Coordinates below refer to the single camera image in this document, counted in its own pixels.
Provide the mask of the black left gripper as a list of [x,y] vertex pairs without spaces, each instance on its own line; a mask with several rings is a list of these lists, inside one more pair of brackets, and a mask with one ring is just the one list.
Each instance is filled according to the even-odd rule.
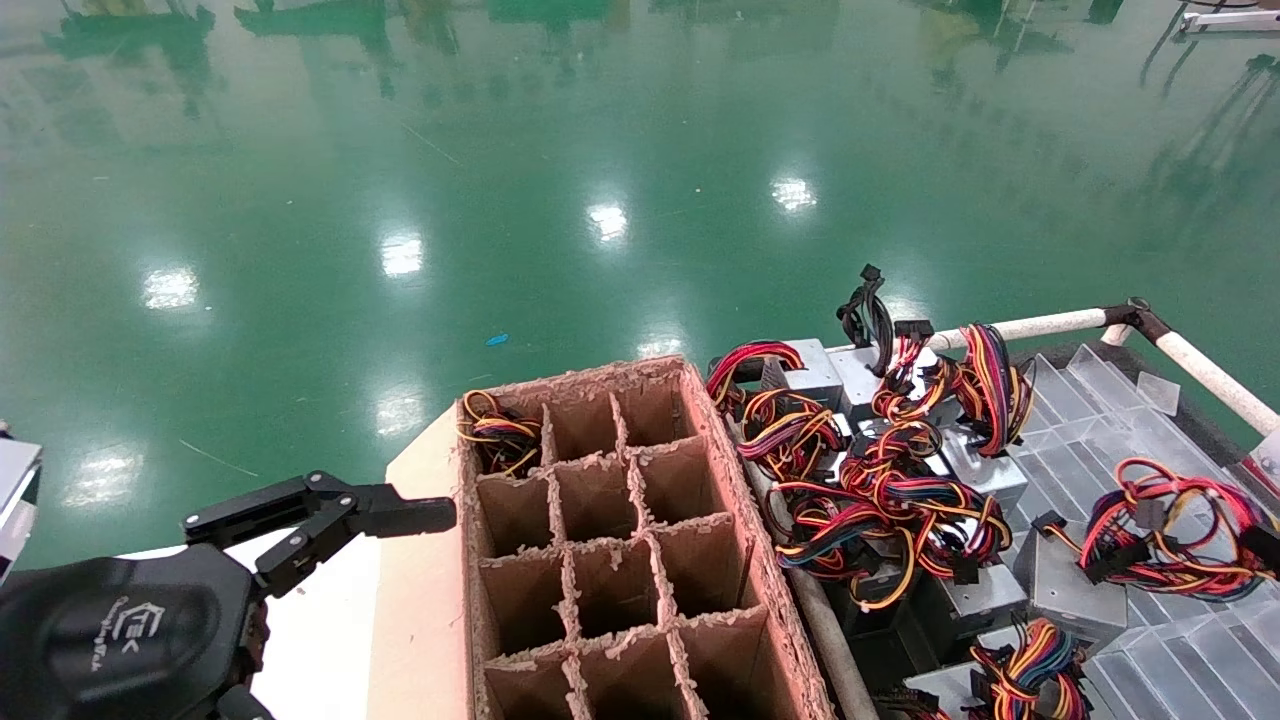
[[[452,498],[403,498],[325,471],[225,500],[183,521],[187,544],[154,559],[104,557],[12,574],[3,584],[5,719],[268,719],[262,594],[280,598],[360,536],[454,528]],[[229,548],[293,529],[256,561]]]

